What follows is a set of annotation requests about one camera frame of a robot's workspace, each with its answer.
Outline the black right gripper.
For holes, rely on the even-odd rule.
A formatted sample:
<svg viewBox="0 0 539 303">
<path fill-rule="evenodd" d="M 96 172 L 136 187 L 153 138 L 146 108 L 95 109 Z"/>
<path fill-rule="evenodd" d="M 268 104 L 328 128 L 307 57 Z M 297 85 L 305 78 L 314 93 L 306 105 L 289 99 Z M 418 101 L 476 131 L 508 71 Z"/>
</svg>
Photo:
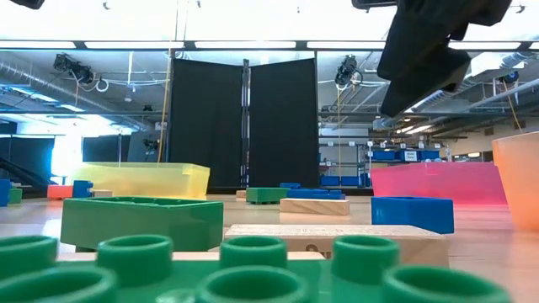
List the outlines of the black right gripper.
<svg viewBox="0 0 539 303">
<path fill-rule="evenodd" d="M 437 90 L 455 91 L 471 57 L 464 50 L 431 51 L 443 39 L 463 40 L 469 24 L 499 23 L 511 1 L 398 0 L 377 68 L 391 80 L 381 113 L 395 117 Z"/>
</svg>

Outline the white ceiling air unit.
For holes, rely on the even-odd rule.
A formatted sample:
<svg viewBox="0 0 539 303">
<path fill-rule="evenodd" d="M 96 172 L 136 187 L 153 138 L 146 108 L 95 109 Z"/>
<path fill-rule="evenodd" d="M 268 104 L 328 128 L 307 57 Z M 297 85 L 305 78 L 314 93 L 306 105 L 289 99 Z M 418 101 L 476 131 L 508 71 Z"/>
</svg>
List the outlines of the white ceiling air unit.
<svg viewBox="0 0 539 303">
<path fill-rule="evenodd" d="M 519 53 L 504 55 L 502 53 L 484 52 L 471 60 L 471 71 L 469 75 L 475 77 L 482 72 L 498 70 L 500 68 L 523 68 L 523 61 L 526 59 L 526 56 L 522 56 Z"/>
</svg>

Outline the metal storage shelf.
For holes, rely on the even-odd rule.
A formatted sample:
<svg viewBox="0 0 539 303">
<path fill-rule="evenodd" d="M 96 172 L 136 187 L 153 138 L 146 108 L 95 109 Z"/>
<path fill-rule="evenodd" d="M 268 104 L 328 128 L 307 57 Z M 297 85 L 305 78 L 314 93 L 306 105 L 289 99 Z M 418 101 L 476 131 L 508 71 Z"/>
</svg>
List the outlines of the metal storage shelf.
<svg viewBox="0 0 539 303">
<path fill-rule="evenodd" d="M 400 150 L 441 150 L 441 144 L 428 145 L 424 140 L 406 142 L 397 140 L 375 140 L 373 138 L 322 138 L 318 144 L 319 160 L 319 183 L 321 176 L 359 176 L 367 174 L 371 178 L 371 170 L 378 167 L 390 167 L 400 164 L 410 164 L 414 162 L 402 162 L 398 160 L 397 152 Z M 396 160 L 391 162 L 380 162 L 372 160 L 372 152 L 376 150 L 395 151 Z"/>
</svg>

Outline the pink translucent plastic bin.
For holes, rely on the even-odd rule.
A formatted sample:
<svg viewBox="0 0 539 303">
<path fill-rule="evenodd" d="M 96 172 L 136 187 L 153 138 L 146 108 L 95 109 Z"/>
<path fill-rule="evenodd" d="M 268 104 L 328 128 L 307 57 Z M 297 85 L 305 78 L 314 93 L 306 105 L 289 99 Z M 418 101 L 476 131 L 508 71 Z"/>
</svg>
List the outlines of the pink translucent plastic bin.
<svg viewBox="0 0 539 303">
<path fill-rule="evenodd" d="M 499 170 L 491 162 L 418 162 L 374 168 L 376 196 L 452 199 L 456 205 L 505 205 Z"/>
</svg>

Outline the blue low crate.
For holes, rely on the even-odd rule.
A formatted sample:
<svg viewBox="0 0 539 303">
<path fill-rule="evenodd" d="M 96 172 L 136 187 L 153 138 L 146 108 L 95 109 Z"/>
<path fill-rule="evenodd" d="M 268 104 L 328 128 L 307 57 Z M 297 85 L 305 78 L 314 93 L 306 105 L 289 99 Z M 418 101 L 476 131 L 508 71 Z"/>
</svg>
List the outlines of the blue low crate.
<svg viewBox="0 0 539 303">
<path fill-rule="evenodd" d="M 359 176 L 321 176 L 321 186 L 355 186 L 359 188 L 368 188 L 371 186 L 371 179 L 367 174 Z"/>
</svg>

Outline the orange translucent plastic bin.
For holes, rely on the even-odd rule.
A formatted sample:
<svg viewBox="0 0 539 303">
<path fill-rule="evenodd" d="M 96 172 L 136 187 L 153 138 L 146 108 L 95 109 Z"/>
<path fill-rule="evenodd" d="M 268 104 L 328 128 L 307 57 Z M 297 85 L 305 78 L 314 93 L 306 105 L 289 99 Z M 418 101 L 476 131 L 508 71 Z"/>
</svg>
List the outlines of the orange translucent plastic bin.
<svg viewBox="0 0 539 303">
<path fill-rule="evenodd" d="M 515 227 L 539 231 L 539 131 L 499 138 L 492 145 Z"/>
</svg>

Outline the yellow translucent plastic bin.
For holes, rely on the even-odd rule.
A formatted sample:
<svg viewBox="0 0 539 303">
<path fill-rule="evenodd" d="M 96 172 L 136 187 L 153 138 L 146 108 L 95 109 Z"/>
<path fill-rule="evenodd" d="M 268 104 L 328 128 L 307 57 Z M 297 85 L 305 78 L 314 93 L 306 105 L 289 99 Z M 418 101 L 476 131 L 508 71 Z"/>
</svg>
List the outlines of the yellow translucent plastic bin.
<svg viewBox="0 0 539 303">
<path fill-rule="evenodd" d="M 93 183 L 116 196 L 203 199 L 211 170 L 192 163 L 174 162 L 83 162 L 69 179 Z"/>
</svg>

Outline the black monitor panel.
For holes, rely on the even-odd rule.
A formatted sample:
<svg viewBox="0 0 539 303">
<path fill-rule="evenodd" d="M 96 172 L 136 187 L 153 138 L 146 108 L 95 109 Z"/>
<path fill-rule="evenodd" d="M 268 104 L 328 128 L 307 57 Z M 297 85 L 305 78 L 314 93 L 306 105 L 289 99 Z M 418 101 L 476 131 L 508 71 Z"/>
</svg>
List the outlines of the black monitor panel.
<svg viewBox="0 0 539 303">
<path fill-rule="evenodd" d="M 130 136 L 98 136 L 83 138 L 84 162 L 126 162 Z"/>
</svg>

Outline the orange plastic brick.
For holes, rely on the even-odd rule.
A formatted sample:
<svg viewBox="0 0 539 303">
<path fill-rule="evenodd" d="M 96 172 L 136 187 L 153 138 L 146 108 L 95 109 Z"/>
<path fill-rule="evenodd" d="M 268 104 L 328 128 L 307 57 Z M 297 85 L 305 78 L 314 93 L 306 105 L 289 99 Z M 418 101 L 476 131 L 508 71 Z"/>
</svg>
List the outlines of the orange plastic brick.
<svg viewBox="0 0 539 303">
<path fill-rule="evenodd" d="M 47 187 L 48 199 L 68 199 L 72 197 L 71 185 L 49 184 Z"/>
</svg>

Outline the black diagonal rail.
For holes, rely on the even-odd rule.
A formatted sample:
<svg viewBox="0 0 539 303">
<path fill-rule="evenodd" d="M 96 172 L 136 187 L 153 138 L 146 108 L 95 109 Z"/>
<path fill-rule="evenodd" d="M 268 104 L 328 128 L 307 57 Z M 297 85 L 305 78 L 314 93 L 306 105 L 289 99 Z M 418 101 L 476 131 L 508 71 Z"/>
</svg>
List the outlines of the black diagonal rail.
<svg viewBox="0 0 539 303">
<path fill-rule="evenodd" d="M 8 171 L 23 182 L 40 191 L 46 191 L 48 189 L 48 185 L 50 184 L 48 179 L 45 179 L 39 174 L 31 172 L 26 168 L 20 167 L 3 157 L 0 157 L 0 168 Z"/>
</svg>

